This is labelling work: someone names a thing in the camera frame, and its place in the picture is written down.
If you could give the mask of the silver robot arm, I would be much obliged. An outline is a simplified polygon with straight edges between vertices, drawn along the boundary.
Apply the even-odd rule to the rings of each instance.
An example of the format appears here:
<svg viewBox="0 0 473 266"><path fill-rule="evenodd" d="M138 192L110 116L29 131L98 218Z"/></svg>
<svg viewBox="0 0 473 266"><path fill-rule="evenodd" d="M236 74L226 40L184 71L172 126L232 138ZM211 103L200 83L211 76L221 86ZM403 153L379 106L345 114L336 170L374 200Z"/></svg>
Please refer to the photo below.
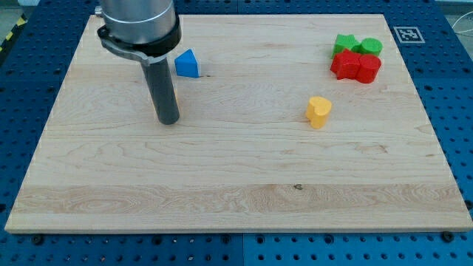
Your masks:
<svg viewBox="0 0 473 266"><path fill-rule="evenodd" d="M165 61L182 36L173 0L100 0L95 15L103 48L146 67Z"/></svg>

